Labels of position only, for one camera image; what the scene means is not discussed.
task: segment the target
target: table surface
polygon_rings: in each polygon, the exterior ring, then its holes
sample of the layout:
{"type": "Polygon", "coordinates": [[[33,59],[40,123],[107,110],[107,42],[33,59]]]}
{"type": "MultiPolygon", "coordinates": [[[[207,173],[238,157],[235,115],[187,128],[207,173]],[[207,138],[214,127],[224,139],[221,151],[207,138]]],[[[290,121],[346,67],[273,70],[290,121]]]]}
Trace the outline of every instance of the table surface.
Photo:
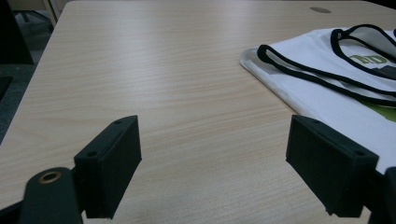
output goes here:
{"type": "Polygon", "coordinates": [[[294,113],[239,64],[244,49],[314,29],[392,29],[367,2],[72,2],[0,147],[0,207],[111,121],[138,115],[143,160],[113,220],[367,223],[328,216],[285,162],[294,113]],[[311,7],[329,9],[319,13],[311,7]]]}

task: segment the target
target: folded cloth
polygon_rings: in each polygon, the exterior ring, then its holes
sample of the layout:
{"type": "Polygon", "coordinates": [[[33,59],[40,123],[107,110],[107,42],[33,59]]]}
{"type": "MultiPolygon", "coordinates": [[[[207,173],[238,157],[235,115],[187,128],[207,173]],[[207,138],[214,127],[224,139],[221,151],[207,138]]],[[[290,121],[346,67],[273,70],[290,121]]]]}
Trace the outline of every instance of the folded cloth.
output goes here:
{"type": "Polygon", "coordinates": [[[245,50],[240,63],[298,114],[396,166],[396,36],[377,26],[315,30],[245,50]]]}

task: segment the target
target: screw hole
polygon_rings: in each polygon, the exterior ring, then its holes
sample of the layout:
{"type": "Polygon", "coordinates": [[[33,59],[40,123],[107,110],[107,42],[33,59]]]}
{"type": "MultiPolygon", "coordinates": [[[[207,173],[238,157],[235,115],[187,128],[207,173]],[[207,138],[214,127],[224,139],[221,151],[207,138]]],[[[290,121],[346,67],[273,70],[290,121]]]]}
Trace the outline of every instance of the screw hole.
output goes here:
{"type": "Polygon", "coordinates": [[[94,156],[96,156],[97,154],[98,154],[97,152],[92,151],[92,152],[87,153],[87,156],[89,156],[89,157],[94,157],[94,156]]]}
{"type": "Polygon", "coordinates": [[[364,156],[364,153],[360,152],[360,151],[355,151],[355,154],[358,155],[358,156],[364,156]]]}
{"type": "Polygon", "coordinates": [[[40,177],[38,182],[40,184],[49,184],[61,177],[62,173],[59,171],[48,172],[40,177]]]}

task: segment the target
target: black clamp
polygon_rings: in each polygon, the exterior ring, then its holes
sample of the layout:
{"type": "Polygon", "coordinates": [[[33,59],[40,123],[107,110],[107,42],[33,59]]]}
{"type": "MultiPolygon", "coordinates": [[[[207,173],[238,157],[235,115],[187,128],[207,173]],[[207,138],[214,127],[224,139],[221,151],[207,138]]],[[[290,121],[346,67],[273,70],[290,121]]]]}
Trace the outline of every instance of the black clamp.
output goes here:
{"type": "Polygon", "coordinates": [[[72,170],[58,167],[33,176],[23,200],[0,211],[0,223],[82,223],[113,218],[141,162],[137,116],[108,125],[74,158],[72,170]]]}
{"type": "Polygon", "coordinates": [[[381,175],[378,159],[318,120],[291,118],[286,161],[330,215],[359,217],[366,206],[369,223],[396,223],[396,167],[381,175]]]}

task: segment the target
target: green print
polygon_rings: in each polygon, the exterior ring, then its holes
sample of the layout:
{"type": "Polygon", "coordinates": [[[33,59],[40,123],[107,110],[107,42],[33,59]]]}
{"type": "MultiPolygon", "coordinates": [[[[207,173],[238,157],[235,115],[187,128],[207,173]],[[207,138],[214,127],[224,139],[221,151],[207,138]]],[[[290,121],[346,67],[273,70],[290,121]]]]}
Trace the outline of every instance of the green print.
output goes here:
{"type": "Polygon", "coordinates": [[[385,119],[388,119],[390,121],[396,122],[396,108],[395,107],[386,107],[386,106],[381,106],[381,105],[374,105],[370,104],[367,102],[361,101],[363,105],[366,105],[367,107],[371,108],[374,110],[376,113],[384,116],[385,119]]]}
{"type": "Polygon", "coordinates": [[[387,63],[388,60],[382,56],[378,55],[369,55],[369,56],[360,56],[360,55],[352,55],[349,58],[357,59],[361,63],[387,63]]]}

